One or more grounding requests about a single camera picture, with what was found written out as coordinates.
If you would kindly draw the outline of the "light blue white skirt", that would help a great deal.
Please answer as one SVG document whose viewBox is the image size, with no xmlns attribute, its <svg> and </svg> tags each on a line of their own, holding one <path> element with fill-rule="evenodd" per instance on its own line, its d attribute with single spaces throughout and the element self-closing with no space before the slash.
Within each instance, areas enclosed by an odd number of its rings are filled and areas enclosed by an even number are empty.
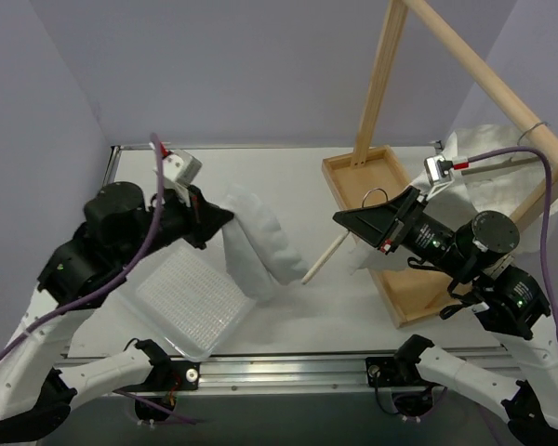
<svg viewBox="0 0 558 446">
<path fill-rule="evenodd" d="M 221 208 L 233 213 L 221 230 L 226 271 L 246 297 L 267 302 L 279 285 L 303 279 L 307 262 L 258 195 L 233 184 Z"/>
</svg>

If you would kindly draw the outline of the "cream wooden hanger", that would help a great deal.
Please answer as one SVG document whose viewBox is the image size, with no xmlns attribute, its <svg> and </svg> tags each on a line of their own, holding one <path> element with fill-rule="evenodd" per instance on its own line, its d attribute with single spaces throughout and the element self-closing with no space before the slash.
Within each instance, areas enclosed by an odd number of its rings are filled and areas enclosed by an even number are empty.
<svg viewBox="0 0 558 446">
<path fill-rule="evenodd" d="M 367 198 L 375 191 L 379 191 L 383 194 L 384 198 L 386 201 L 389 200 L 389 196 L 387 191 L 385 191 L 383 188 L 379 188 L 379 187 L 375 187 L 373 189 L 368 190 L 363 199 L 362 199 L 362 207 L 365 206 L 365 202 L 367 200 Z M 342 232 L 338 238 L 332 242 L 328 248 L 320 255 L 320 257 L 315 261 L 315 263 L 310 267 L 310 269 L 308 270 L 308 272 L 304 275 L 304 277 L 301 279 L 300 283 L 302 285 L 305 285 L 307 283 L 309 283 L 312 278 L 319 272 L 319 270 L 326 264 L 326 262 L 329 260 L 329 258 L 334 255 L 336 253 L 336 251 L 340 248 L 340 246 L 343 244 L 343 242 L 348 238 L 348 236 L 350 235 L 350 232 L 348 230 L 345 230 L 344 232 Z"/>
</svg>

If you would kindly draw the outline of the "white pleated skirt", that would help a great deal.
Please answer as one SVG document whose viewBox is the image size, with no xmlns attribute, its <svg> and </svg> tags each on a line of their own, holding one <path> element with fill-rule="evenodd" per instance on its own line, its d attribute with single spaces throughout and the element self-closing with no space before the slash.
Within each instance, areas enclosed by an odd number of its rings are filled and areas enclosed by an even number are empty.
<svg viewBox="0 0 558 446">
<path fill-rule="evenodd" d="M 457 135 L 460 129 L 470 128 L 458 128 L 449 135 L 443 150 L 447 159 L 461 157 L 458 155 Z M 452 230 L 486 210 L 496 210 L 508 216 L 543 180 L 543 176 L 541 162 L 491 176 L 456 174 L 453 184 L 429 201 L 425 213 Z M 403 247 L 384 255 L 360 241 L 348 255 L 347 270 L 351 274 L 360 269 L 400 271 L 407 268 L 408 255 L 410 252 Z"/>
</svg>

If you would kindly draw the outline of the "grey hanger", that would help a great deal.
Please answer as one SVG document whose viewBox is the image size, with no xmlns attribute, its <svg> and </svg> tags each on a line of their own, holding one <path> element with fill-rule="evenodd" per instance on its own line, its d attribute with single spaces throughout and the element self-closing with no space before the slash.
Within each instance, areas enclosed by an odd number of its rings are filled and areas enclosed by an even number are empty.
<svg viewBox="0 0 558 446">
<path fill-rule="evenodd" d="M 471 129 L 460 129 L 458 135 L 458 155 L 470 159 L 482 153 L 511 149 L 505 153 L 494 154 L 470 163 L 461 170 L 463 176 L 498 175 L 499 173 L 538 163 L 536 154 L 528 151 L 516 151 L 517 147 L 534 148 L 532 134 L 536 129 L 549 128 L 546 121 L 539 121 L 526 130 L 519 130 L 507 125 L 478 125 Z"/>
</svg>

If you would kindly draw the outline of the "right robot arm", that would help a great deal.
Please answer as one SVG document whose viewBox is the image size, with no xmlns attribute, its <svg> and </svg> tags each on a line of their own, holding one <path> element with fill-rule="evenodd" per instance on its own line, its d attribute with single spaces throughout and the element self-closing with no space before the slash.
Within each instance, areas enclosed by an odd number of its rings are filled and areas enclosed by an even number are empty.
<svg viewBox="0 0 558 446">
<path fill-rule="evenodd" d="M 392 200 L 339 211 L 333 219 L 385 255 L 403 247 L 409 265 L 450 278 L 456 304 L 447 319 L 467 308 L 511 354 L 523 377 L 513 379 L 473 365 L 418 334 L 393 356 L 397 377 L 450 388 L 497 415 L 524 445 L 558 445 L 558 341 L 551 302 L 529 273 L 516 267 L 512 251 L 520 241 L 515 224 L 498 211 L 484 211 L 456 230 L 425 212 L 428 200 L 414 187 Z"/>
</svg>

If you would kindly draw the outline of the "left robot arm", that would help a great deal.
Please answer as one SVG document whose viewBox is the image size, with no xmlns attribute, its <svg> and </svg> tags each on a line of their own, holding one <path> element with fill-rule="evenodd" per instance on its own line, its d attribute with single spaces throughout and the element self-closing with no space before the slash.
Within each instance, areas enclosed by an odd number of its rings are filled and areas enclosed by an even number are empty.
<svg viewBox="0 0 558 446">
<path fill-rule="evenodd" d="M 38 277 L 31 305 L 15 336 L 23 342 L 0 361 L 0 444 L 36 441 L 54 432 L 85 403 L 119 388 L 160 389 L 172 381 L 172 360 L 151 339 L 138 340 L 104 360 L 56 368 L 80 325 L 115 290 L 143 243 L 151 255 L 183 239 L 207 242 L 233 212 L 209 203 L 195 186 L 184 204 L 163 193 L 157 231 L 148 235 L 155 207 L 142 189 L 121 181 L 103 187 L 84 206 L 85 222 L 59 246 Z"/>
</svg>

